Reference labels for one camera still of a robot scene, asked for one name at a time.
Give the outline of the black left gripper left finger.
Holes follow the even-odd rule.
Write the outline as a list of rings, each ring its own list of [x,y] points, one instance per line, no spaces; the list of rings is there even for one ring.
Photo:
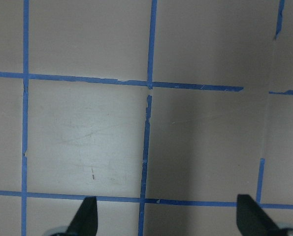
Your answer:
[[[68,226],[66,236],[95,236],[98,232],[96,197],[86,197]]]

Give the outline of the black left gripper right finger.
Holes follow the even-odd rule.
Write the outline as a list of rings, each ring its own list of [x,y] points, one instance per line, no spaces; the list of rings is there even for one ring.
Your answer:
[[[250,195],[238,194],[236,224],[242,236],[287,236],[288,229],[281,229],[253,200]]]

